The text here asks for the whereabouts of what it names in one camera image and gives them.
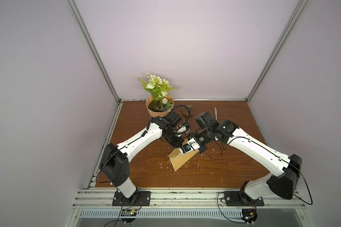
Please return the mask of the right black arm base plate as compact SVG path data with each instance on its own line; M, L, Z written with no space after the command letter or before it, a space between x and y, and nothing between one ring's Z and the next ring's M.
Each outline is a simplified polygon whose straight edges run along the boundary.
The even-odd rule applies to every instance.
M237 191L225 191L223 192L223 197L221 201L227 206L264 206L264 201L262 198L251 199L245 194L239 193Z

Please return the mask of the brown kraft envelope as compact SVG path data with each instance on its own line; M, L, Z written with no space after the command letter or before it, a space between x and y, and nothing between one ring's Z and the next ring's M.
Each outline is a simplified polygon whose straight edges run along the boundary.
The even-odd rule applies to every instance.
M183 154L181 148L175 148L169 155L169 159L174 171L176 172L178 169L180 169L197 153L199 153L198 149L191 149L188 153Z

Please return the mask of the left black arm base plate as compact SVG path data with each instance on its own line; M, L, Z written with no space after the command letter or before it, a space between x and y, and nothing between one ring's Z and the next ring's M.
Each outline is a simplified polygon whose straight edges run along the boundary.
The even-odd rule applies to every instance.
M150 206L151 192L136 191L130 198L125 197L120 191L116 191L113 197L112 206Z

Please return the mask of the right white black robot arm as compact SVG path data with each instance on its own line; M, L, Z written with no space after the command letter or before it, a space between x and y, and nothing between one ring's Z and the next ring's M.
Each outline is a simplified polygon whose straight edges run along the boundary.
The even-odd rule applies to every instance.
M195 131L187 137L188 141L180 148L181 154L196 150L202 153L207 150L208 143L221 141L226 146L242 151L269 170L266 176L243 184L237 196L241 203L254 203L260 197L273 194L286 200L293 198L301 176L301 157L280 153L229 120L219 123L209 112L201 113L196 122L202 132Z

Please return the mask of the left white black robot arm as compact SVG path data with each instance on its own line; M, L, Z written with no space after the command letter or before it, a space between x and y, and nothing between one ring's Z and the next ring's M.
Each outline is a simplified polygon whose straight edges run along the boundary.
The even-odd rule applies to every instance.
M99 165L99 172L120 192L122 199L132 202L137 198L138 188L130 179L130 162L153 141L164 138L174 148L185 141L182 135L189 132L189 117L180 126L181 117L175 111L166 116L150 117L147 126L130 139L117 145L109 143Z

